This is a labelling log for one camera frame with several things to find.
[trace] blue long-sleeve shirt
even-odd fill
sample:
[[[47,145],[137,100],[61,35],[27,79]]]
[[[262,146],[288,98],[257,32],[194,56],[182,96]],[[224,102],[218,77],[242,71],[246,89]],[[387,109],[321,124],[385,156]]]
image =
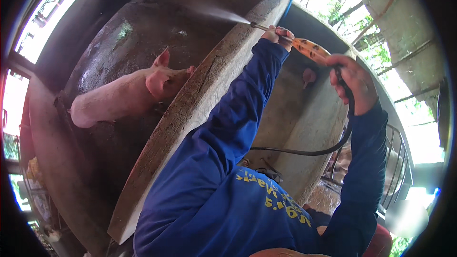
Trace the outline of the blue long-sleeve shirt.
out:
[[[249,256],[269,248],[361,256],[376,230],[386,159],[387,114],[379,102],[350,117],[352,155],[327,230],[275,181],[237,166],[249,151],[273,84],[289,53],[260,39],[254,56],[211,111],[182,141],[151,187],[134,250],[142,256]]]

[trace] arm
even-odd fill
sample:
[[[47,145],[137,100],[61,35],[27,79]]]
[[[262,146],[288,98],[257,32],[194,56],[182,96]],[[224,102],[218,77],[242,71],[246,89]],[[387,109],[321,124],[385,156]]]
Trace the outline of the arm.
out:
[[[184,138],[150,189],[136,229],[137,254],[177,218],[197,211],[249,150],[288,57],[282,46],[267,39],[260,39],[252,52],[207,122]]]
[[[327,64],[341,63],[341,75],[355,98],[352,161],[344,178],[341,204],[322,235],[322,253],[333,257],[362,256],[376,230],[376,210],[382,197],[386,165],[387,113],[381,108],[368,72],[349,57],[335,55]],[[330,81],[348,102],[334,72]]]
[[[352,161],[344,178],[341,203],[325,230],[323,253],[362,256],[376,230],[376,210],[384,189],[387,113],[379,102],[352,120]]]

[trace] concrete partition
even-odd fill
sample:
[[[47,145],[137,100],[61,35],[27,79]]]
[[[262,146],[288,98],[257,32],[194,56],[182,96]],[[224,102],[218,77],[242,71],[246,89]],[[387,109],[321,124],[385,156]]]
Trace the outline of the concrete partition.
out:
[[[32,77],[30,123],[43,180],[53,202],[79,242],[94,256],[104,256],[110,242],[106,233],[112,206],[93,179],[94,161],[78,146],[68,121],[60,119],[56,96]]]
[[[279,25],[291,30],[295,37],[311,40],[330,53],[344,53],[348,45],[326,24],[293,4]],[[303,89],[303,71],[316,71],[316,82]],[[260,121],[253,146],[319,151],[336,144],[343,130],[347,106],[343,105],[330,85],[330,68],[293,49],[276,79],[270,101]],[[306,157],[273,151],[250,151],[245,158],[252,169],[265,167],[265,162],[283,176],[280,185],[294,200],[303,205],[323,174],[329,156]]]
[[[290,0],[262,0],[247,15],[261,25],[277,24]],[[185,135],[208,118],[211,109],[251,58],[263,34],[237,24],[198,66],[168,107],[146,143],[118,199],[108,233],[123,243],[135,231],[146,195],[155,177]]]

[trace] wet floor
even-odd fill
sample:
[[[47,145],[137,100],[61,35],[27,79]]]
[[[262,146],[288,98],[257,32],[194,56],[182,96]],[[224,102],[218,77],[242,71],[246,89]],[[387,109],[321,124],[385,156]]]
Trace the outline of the wet floor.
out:
[[[340,204],[340,195],[319,181],[306,203],[317,211],[332,215]]]

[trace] metal railing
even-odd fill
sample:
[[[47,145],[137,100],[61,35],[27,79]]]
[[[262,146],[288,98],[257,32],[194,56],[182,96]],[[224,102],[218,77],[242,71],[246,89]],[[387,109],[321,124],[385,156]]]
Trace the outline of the metal railing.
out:
[[[401,132],[390,124],[387,125],[386,131],[386,174],[391,175],[391,178],[389,180],[386,179],[385,181],[384,194],[382,195],[381,202],[378,207],[377,213],[382,218],[384,218],[386,210],[389,206],[396,202],[400,197],[400,192],[402,192],[403,187],[409,187],[409,185],[406,185],[404,182],[407,177],[406,175],[411,175],[411,158]],[[343,183],[336,181],[334,179],[334,174],[335,166],[338,158],[340,158],[341,150],[342,148],[337,151],[333,164],[321,177],[321,180],[324,182],[326,187],[339,194],[341,194],[341,187],[343,186]]]
[[[17,151],[19,153],[18,161],[20,163],[21,157],[20,157],[20,146],[19,146],[19,137],[16,136],[17,139],[15,141],[16,146],[17,146]],[[26,188],[26,194],[27,194],[27,199],[29,201],[30,207],[32,212],[34,212],[37,216],[37,223],[40,228],[44,227],[45,225],[51,226],[51,229],[53,230],[58,230],[58,231],[65,231],[68,229],[67,226],[62,226],[62,220],[61,220],[61,215],[60,212],[57,210],[51,196],[48,193],[48,190],[44,188],[40,183],[39,187],[32,187],[30,184],[30,177],[27,174],[27,170],[24,169],[23,167],[20,167],[20,174],[24,178],[24,184]],[[33,180],[38,180],[37,177],[35,177],[33,171],[30,172],[32,175]],[[37,209],[37,205],[35,204],[35,197],[42,198],[45,201],[46,207],[49,209],[49,217],[50,220],[46,221],[44,220],[43,216]]]

